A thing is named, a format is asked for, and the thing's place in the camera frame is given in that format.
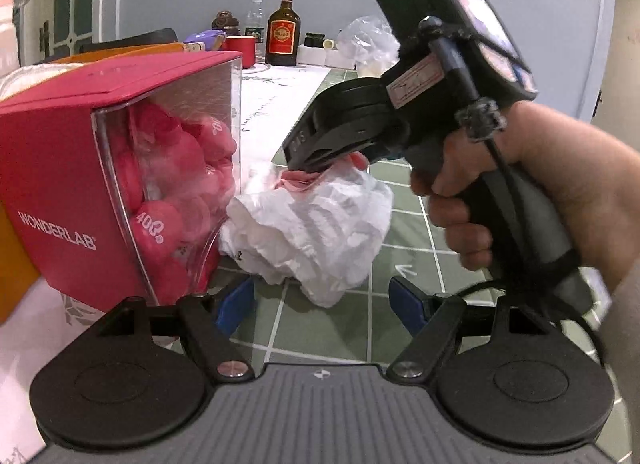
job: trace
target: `brown glass bottle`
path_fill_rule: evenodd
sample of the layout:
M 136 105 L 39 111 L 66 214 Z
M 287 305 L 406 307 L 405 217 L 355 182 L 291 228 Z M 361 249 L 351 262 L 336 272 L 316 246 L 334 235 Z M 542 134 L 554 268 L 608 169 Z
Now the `brown glass bottle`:
M 282 0 L 267 25 L 265 62 L 277 66 L 296 66 L 300 41 L 300 18 L 291 7 L 293 0 Z

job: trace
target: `crumpled white tissue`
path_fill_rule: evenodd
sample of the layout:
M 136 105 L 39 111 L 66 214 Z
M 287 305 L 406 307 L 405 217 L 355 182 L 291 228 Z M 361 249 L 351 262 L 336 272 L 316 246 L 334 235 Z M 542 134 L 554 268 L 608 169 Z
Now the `crumpled white tissue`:
M 385 183 L 338 160 L 303 192 L 281 187 L 233 198 L 220 251 L 268 284 L 297 278 L 309 300 L 331 307 L 366 279 L 392 206 Z

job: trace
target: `red mug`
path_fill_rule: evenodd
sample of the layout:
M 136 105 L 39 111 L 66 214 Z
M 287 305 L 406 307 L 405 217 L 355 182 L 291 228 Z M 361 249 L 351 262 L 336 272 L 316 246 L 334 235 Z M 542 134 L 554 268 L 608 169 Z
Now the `red mug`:
M 242 52 L 242 68 L 251 68 L 255 65 L 254 36 L 227 36 L 220 50 Z

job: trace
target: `silver screw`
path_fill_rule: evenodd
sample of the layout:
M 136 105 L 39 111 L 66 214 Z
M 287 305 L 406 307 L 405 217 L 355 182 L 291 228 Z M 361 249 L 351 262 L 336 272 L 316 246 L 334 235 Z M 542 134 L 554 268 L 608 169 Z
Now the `silver screw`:
M 249 366 L 242 361 L 223 361 L 218 365 L 218 373 L 226 378 L 241 378 L 249 371 Z
M 392 370 L 396 376 L 400 376 L 405 379 L 419 378 L 424 373 L 424 368 L 420 363 L 415 361 L 398 361 Z

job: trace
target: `black circular disc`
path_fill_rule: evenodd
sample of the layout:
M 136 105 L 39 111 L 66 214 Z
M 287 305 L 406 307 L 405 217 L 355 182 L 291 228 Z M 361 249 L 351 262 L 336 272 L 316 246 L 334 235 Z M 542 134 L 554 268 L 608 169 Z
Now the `black circular disc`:
M 613 402 L 607 373 L 574 345 L 536 350 L 538 336 L 519 337 L 451 358 L 438 373 L 440 403 L 465 429 L 500 446 L 553 449 L 592 440 Z
M 54 442 L 140 446 L 178 428 L 204 399 L 202 372 L 177 352 L 117 342 L 86 352 L 62 352 L 31 384 L 38 426 Z

